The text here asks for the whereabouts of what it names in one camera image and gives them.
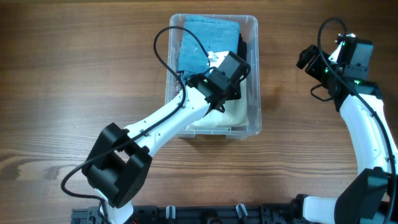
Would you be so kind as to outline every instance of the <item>black base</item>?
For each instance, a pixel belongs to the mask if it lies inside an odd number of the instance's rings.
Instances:
[[[175,220],[166,219],[166,208],[135,206],[134,214],[125,224],[304,224],[312,223],[293,217],[292,203],[263,204],[246,207],[245,220],[239,219],[234,206],[230,207],[176,207]],[[99,207],[72,210],[71,224],[103,224]],[[211,222],[219,219],[222,223]]]

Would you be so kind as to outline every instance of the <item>cable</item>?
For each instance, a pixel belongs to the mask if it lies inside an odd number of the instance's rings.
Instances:
[[[196,72],[192,72],[192,71],[188,71],[188,70],[176,71],[176,73],[189,72],[189,73],[191,73],[192,75],[198,75],[198,74],[206,74],[206,73],[208,73],[211,69],[215,69],[215,70],[216,70],[217,67],[210,67],[210,68],[208,68],[206,71],[200,72],[200,73],[196,73]]]
[[[322,52],[322,46],[321,46],[321,37],[322,37],[322,30],[325,28],[325,26],[331,22],[331,21],[337,21],[339,22],[343,28],[344,28],[344,36],[343,38],[346,36],[347,34],[347,27],[344,24],[344,22],[336,17],[327,19],[325,22],[323,22],[323,24],[321,25],[321,27],[319,28],[318,31],[318,49],[319,49],[319,54],[321,55],[324,63],[327,65],[327,67],[329,68],[330,72],[336,77],[336,79],[343,84],[354,96],[356,96],[364,105],[365,107],[371,112],[372,117],[374,117],[374,119],[376,119],[377,123],[380,126],[380,129],[383,133],[384,136],[384,140],[386,142],[386,146],[387,146],[387,151],[388,151],[388,156],[389,156],[389,162],[391,165],[391,182],[392,182],[392,190],[391,190],[391,196],[390,196],[390,201],[389,201],[389,209],[387,211],[386,217],[384,219],[384,224],[388,224],[390,217],[392,215],[392,211],[394,209],[394,203],[395,203],[395,199],[396,199],[396,192],[397,192],[397,176],[396,176],[396,167],[395,167],[395,157],[392,153],[392,149],[391,149],[391,143],[390,140],[388,138],[387,135],[387,131],[386,128],[384,127],[382,121],[380,120],[380,117],[377,115],[377,113],[373,110],[373,108],[371,106],[369,106],[369,104],[355,91],[355,89],[351,88],[337,73],[334,69],[332,69],[329,61],[326,59],[326,57],[324,56],[323,52]]]
[[[171,113],[169,113],[167,116],[165,116],[164,118],[162,118],[161,120],[159,120],[158,122],[156,122],[155,124],[153,124],[152,126],[150,126],[149,128],[147,128],[145,131],[142,131],[140,134],[138,134],[137,136],[135,136],[135,137],[133,137],[132,139],[130,139],[130,141],[125,142],[125,143],[123,143],[123,144],[120,144],[120,145],[118,145],[118,146],[116,146],[116,147],[113,147],[112,149],[110,149],[110,150],[108,150],[108,151],[106,151],[106,152],[104,152],[104,153],[102,153],[102,154],[100,154],[100,155],[97,155],[97,156],[95,156],[95,157],[93,157],[93,158],[91,158],[91,159],[85,161],[84,163],[78,165],[77,167],[75,167],[72,171],[70,171],[70,172],[63,178],[63,180],[62,180],[62,182],[61,182],[61,189],[62,189],[62,191],[64,191],[67,195],[70,195],[70,196],[72,196],[72,197],[78,197],[78,198],[88,198],[88,199],[97,199],[97,200],[99,200],[99,201],[101,202],[101,206],[102,206],[103,211],[104,211],[104,219],[105,219],[104,221],[105,221],[105,223],[108,223],[108,212],[106,211],[105,199],[101,198],[100,196],[96,196],[96,195],[85,195],[85,194],[73,193],[73,192],[71,192],[70,190],[68,190],[68,189],[66,188],[66,183],[67,183],[67,181],[69,180],[69,178],[70,178],[71,176],[73,176],[76,172],[78,172],[83,166],[85,166],[85,165],[87,165],[87,164],[91,164],[91,163],[94,162],[95,160],[100,159],[100,158],[102,158],[102,157],[104,157],[104,156],[107,156],[108,154],[112,153],[112,152],[115,151],[115,150],[121,150],[121,149],[123,149],[123,148],[126,147],[128,144],[130,144],[130,143],[134,142],[135,140],[137,140],[137,139],[139,139],[139,138],[145,136],[149,131],[151,131],[152,129],[154,129],[154,128],[157,127],[158,125],[162,124],[164,121],[166,121],[166,120],[169,119],[171,116],[173,116],[180,108],[182,108],[182,106],[183,106],[183,104],[184,104],[184,102],[185,102],[186,95],[187,95],[186,90],[185,90],[185,87],[184,87],[184,85],[182,84],[182,81],[181,81],[180,77],[178,77],[178,75],[177,75],[177,74],[176,74],[176,73],[175,73],[175,72],[162,60],[162,58],[159,56],[159,54],[157,53],[157,50],[156,50],[156,42],[157,42],[157,39],[159,38],[159,36],[160,36],[163,32],[165,32],[165,31],[167,31],[167,30],[169,30],[169,29],[181,29],[181,30],[187,31],[189,34],[191,34],[191,35],[193,36],[193,38],[195,38],[195,40],[197,40],[197,42],[198,42],[198,44],[200,45],[202,51],[205,53],[207,59],[208,59],[208,53],[206,52],[205,48],[203,47],[203,45],[202,45],[201,42],[199,41],[198,37],[195,36],[195,34],[193,34],[191,31],[189,31],[188,29],[186,29],[186,28],[184,28],[184,27],[177,27],[177,26],[166,27],[166,28],[162,29],[162,30],[155,36],[155,40],[154,40],[154,52],[155,52],[155,55],[156,55],[156,57],[159,59],[159,61],[161,62],[161,64],[162,64],[165,68],[167,68],[167,70],[177,79],[178,83],[180,84],[180,86],[181,86],[181,88],[182,88],[182,100],[181,100],[181,102],[178,104],[178,106],[177,106]],[[211,69],[216,69],[216,67],[211,67],[211,68],[209,68],[208,70],[206,70],[206,71],[204,72],[204,74],[208,73]]]
[[[321,86],[323,87],[323,84],[322,84],[322,83],[321,83],[321,84],[317,84],[316,86],[312,87],[312,88],[311,88],[311,91],[310,91],[311,95],[312,95],[313,97],[315,97],[316,99],[322,101],[322,102],[327,102],[327,101],[333,100],[332,97],[327,98],[327,99],[322,99],[322,98],[320,98],[319,96],[317,96],[317,95],[315,95],[314,93],[312,93],[312,91],[316,90],[317,88],[319,88],[319,87],[321,87]]]

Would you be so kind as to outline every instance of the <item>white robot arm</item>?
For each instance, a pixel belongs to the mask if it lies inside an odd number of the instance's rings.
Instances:
[[[303,69],[309,64],[305,71],[322,83],[319,86],[328,89],[330,99],[323,100],[312,95],[322,101],[333,99],[353,142],[358,177],[339,198],[305,197],[302,217],[324,224],[376,224],[384,219],[388,222],[389,217],[379,211],[379,206],[387,190],[394,198],[397,164],[395,159],[390,158],[397,157],[398,152],[384,117],[381,91],[376,83],[366,80],[373,44],[356,38],[354,34],[339,34],[336,40],[338,48],[330,56],[327,55],[320,48],[320,36],[324,26],[332,20],[339,21],[345,28],[337,18],[325,21],[318,34],[319,48],[311,45],[304,50],[297,66]],[[387,145],[391,146],[392,155]]]
[[[101,212],[110,223],[123,224],[132,215],[131,199],[144,185],[152,158],[165,143],[210,110],[222,111],[226,100],[240,95],[237,86],[250,72],[249,64],[230,52],[218,68],[212,68],[208,77],[204,73],[190,77],[183,91],[147,118],[124,129],[112,123],[102,130],[87,160],[123,144],[118,151],[130,156],[124,162],[112,152],[82,168],[89,184],[105,200]]]

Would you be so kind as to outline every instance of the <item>black bracket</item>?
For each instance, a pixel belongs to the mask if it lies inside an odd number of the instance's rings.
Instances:
[[[338,197],[335,207],[336,224],[372,220],[387,192],[388,178],[380,168],[365,169]]]
[[[120,151],[130,156],[124,162],[115,152],[95,160],[82,168],[88,183],[101,191],[112,207],[127,204],[144,185],[152,157],[147,147],[139,147],[127,135],[128,131],[111,123],[99,134],[87,160],[111,150],[113,147],[131,142]]]
[[[213,69],[208,77],[202,73],[192,75],[187,85],[195,87],[205,96],[211,110],[223,113],[222,105],[226,100],[241,98],[239,79],[246,75],[249,69],[250,65],[245,60],[234,52],[229,52],[221,65]]]
[[[323,52],[323,54],[326,58],[329,57],[326,52]],[[307,49],[302,50],[298,56],[298,62],[296,66],[299,69],[303,69],[307,64],[308,67],[305,69],[305,72],[322,83],[323,87],[328,89],[328,78],[326,77],[327,74],[325,73],[326,65],[323,63],[323,60],[319,54],[319,49],[315,45],[311,45]]]

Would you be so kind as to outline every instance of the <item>white fabric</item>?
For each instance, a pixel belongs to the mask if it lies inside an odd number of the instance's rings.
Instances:
[[[211,67],[218,67],[229,52],[209,52]],[[248,120],[248,99],[246,96],[246,79],[241,83],[241,98],[239,100],[225,101],[225,112],[217,110],[210,111],[204,118],[187,126],[187,129],[198,128],[230,128],[247,126]]]

